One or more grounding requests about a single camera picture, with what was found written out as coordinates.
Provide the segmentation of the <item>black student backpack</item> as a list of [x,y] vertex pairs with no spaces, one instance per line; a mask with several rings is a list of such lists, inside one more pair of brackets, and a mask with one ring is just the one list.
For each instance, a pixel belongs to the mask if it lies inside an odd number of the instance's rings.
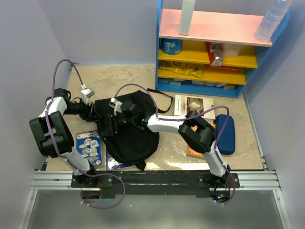
[[[156,108],[151,97],[138,90],[133,93],[116,97],[127,109],[126,116],[152,115]],[[96,100],[94,108],[100,117],[96,121],[98,133],[101,135],[110,155],[120,163],[134,165],[143,171],[146,167],[145,160],[156,150],[160,140],[159,133],[153,133],[145,127],[145,131],[135,127],[118,127],[118,132],[114,136],[102,136],[102,128],[106,121],[106,115],[114,114],[114,109],[109,106],[110,98]]]

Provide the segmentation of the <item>blue cartoon book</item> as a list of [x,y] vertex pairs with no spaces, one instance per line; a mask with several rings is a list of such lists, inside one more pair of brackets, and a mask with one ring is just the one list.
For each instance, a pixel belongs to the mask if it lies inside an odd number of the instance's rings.
[[76,135],[78,153],[95,167],[102,165],[102,142],[97,130]]

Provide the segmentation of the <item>purple book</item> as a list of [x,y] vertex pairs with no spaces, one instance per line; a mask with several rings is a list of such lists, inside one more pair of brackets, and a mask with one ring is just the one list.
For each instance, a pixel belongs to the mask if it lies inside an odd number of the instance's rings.
[[117,170],[123,168],[130,168],[132,165],[124,164],[117,162],[109,153],[108,149],[106,150],[106,169],[110,170]]

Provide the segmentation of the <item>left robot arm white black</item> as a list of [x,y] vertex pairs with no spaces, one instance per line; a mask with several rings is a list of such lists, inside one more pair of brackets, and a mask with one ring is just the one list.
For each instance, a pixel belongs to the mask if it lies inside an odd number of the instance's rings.
[[85,187],[95,187],[99,176],[93,164],[82,157],[74,146],[74,140],[63,116],[79,115],[86,122],[98,120],[94,103],[71,101],[70,91],[57,88],[45,101],[46,107],[29,125],[35,142],[43,156],[58,158],[72,169],[72,179]]

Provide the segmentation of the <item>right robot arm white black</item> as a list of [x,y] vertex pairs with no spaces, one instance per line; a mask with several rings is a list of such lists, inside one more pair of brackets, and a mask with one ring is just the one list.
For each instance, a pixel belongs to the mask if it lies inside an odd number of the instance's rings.
[[132,101],[120,102],[111,98],[109,106],[113,112],[106,115],[102,135],[118,135],[125,128],[137,128],[144,132],[167,132],[179,134],[194,151],[204,155],[210,169],[211,178],[207,180],[212,186],[224,187],[229,182],[230,168],[217,148],[215,129],[200,115],[189,112],[185,116],[159,116],[145,111]]

